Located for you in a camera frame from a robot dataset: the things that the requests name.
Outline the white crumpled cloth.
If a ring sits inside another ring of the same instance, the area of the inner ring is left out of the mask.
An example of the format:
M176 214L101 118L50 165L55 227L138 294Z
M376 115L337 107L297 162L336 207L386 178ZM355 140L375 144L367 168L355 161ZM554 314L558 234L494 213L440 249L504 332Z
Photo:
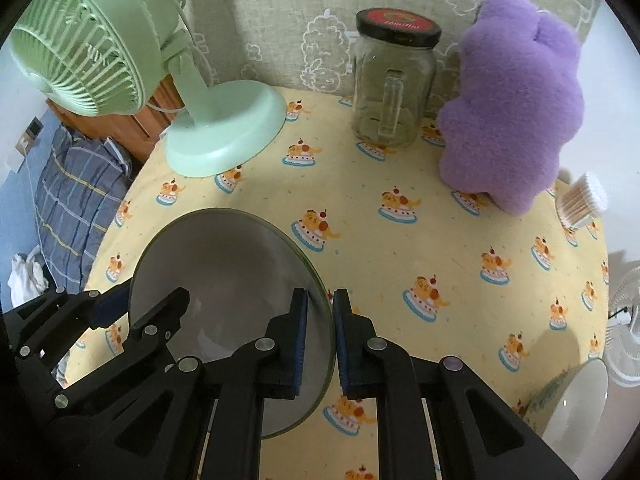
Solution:
M41 260L39 245L27 255L15 254L12 257L8 278L12 307L21 307L22 304L41 296L49 288Z

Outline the grey plaid pillow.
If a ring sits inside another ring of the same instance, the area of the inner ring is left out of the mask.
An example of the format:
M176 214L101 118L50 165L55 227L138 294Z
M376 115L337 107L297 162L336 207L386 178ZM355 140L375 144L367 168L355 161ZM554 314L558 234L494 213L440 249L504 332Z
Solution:
M131 183L132 159L115 140L59 126L37 182L41 255L55 285L82 292Z

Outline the yellow patterned tablecloth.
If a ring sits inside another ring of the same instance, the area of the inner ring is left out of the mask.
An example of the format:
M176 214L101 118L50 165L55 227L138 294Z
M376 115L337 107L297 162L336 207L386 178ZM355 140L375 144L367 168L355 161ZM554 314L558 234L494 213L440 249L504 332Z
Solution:
M348 99L285 92L288 119L265 151L204 179L180 177L157 144L119 206L88 285L134 274L166 224L203 208L254 214L288 236L326 286L409 353L453 354L521 418L559 374L601 359L608 310L603 228L567 231L553 190L513 217L439 179L434 122L408 148L371 148Z

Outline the white floor fan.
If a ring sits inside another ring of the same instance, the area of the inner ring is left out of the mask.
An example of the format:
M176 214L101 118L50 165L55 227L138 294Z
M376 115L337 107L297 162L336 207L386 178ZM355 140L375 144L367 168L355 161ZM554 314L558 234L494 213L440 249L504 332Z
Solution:
M603 359L617 385L636 388L640 382L639 268L626 273L610 293Z

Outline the wooden bed headboard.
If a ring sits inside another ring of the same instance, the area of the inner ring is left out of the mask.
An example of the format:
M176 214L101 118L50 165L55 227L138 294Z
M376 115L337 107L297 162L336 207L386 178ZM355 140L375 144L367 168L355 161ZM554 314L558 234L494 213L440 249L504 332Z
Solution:
M88 138L106 140L112 138L142 164L151 155L160 134L171 124L178 110L183 106L182 99L172 81L166 76L151 96L150 104L134 115L105 115L85 117L74 114L51 100L47 106L66 127L79 131Z

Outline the cotton swab container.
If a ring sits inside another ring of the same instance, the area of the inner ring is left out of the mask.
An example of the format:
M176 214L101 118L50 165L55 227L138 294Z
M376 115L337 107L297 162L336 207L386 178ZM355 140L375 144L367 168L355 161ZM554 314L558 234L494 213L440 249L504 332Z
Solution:
M555 209L562 226L577 231L608 210L608 196L599 177L587 171L556 196Z

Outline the green desk fan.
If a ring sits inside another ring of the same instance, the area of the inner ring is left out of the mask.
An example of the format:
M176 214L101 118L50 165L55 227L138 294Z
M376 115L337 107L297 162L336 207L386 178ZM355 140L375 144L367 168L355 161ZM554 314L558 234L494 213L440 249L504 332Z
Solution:
M280 132L279 92L256 80L209 87L196 67L186 0L32 0L9 36L23 75L86 117L133 115L171 77L183 109L165 131L168 165L187 178L242 165Z

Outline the purple plush toy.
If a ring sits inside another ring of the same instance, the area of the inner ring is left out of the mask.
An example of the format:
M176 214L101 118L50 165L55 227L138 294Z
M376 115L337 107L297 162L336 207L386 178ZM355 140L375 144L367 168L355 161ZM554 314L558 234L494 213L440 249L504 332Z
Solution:
M437 116L440 177L522 216L550 188L561 148L582 126L580 43L528 0L484 0L458 51L460 91Z

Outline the glass jar black lid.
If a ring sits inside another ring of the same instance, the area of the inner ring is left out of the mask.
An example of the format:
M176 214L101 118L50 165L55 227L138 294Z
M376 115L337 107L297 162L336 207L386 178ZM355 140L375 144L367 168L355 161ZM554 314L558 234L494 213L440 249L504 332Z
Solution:
M436 73L434 47L442 30L406 10L358 11L352 128L380 148L413 144Z

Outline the wall power outlet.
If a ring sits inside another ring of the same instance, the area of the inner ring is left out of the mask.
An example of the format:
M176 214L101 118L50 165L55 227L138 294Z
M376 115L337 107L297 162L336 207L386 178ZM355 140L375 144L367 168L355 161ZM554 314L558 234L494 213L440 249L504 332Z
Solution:
M21 133L20 137L16 141L15 148L19 153L23 156L26 156L30 149L32 148L32 144L35 143L40 132L43 129L43 124L37 117L32 118L32 121L28 124L26 129Z

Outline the green patterned wall mat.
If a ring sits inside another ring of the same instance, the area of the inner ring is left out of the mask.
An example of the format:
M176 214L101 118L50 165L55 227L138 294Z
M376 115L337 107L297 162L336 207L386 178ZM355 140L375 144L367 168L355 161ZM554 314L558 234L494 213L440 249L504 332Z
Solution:
M348 96L356 14L375 6L412 11L442 29L434 49L437 108L457 95L457 43L483 0L186 0L196 44L213 82L256 79L273 86ZM529 0L587 38L601 0Z

